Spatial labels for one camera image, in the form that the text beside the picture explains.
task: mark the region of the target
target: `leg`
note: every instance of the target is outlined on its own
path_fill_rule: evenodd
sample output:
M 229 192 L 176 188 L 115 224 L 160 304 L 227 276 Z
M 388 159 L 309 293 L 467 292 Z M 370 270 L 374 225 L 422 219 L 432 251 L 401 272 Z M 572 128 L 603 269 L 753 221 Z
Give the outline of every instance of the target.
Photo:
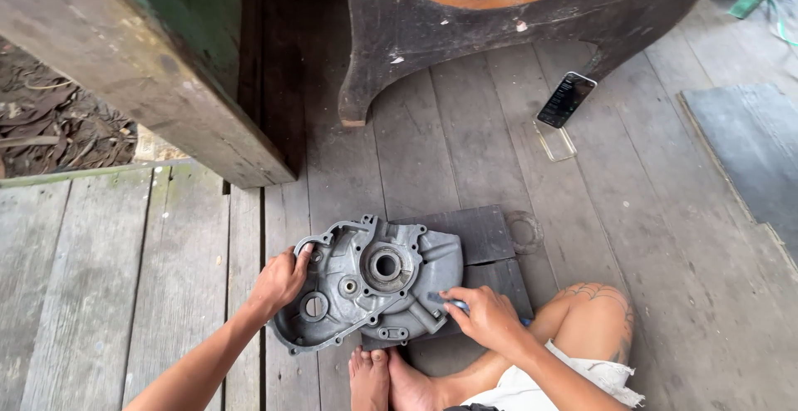
M 352 411 L 388 411 L 388 355 L 364 352 L 359 345 L 349 361 Z
M 529 331 L 541 344 L 553 339 L 569 357 L 626 364 L 632 324 L 631 305 L 620 291 L 599 283 L 580 283 L 560 291 L 541 307 Z M 391 404 L 396 411 L 440 411 L 457 406 L 493 389 L 511 365 L 488 351 L 460 373 L 430 378 L 392 350 L 388 361 Z

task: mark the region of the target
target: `phone screen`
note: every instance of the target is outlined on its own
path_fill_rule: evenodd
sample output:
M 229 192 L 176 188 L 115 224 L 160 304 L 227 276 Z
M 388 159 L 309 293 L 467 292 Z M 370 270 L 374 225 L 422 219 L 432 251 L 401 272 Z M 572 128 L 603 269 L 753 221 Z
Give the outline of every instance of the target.
M 538 114 L 538 120 L 557 129 L 562 128 L 595 86 L 595 81 L 569 72 Z

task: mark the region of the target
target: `wooden beam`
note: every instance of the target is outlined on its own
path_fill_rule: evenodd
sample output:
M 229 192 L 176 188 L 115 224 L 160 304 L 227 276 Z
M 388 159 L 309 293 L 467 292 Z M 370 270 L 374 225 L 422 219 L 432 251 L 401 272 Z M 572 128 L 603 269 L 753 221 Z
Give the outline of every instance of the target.
M 0 0 L 0 33 L 242 188 L 293 182 L 283 156 L 147 0 Z

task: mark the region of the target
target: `bearing hole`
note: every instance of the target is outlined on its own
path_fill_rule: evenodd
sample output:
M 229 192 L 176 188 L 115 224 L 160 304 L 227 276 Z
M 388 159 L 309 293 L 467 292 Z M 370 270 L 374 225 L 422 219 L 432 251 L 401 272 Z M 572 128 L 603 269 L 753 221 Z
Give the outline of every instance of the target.
M 383 255 L 377 259 L 377 272 L 384 276 L 389 276 L 390 274 L 396 272 L 397 263 L 394 261 L 393 258 L 389 257 L 388 255 Z
M 316 317 L 322 314 L 322 307 L 322 299 L 314 297 L 305 304 L 305 311 L 309 316 Z

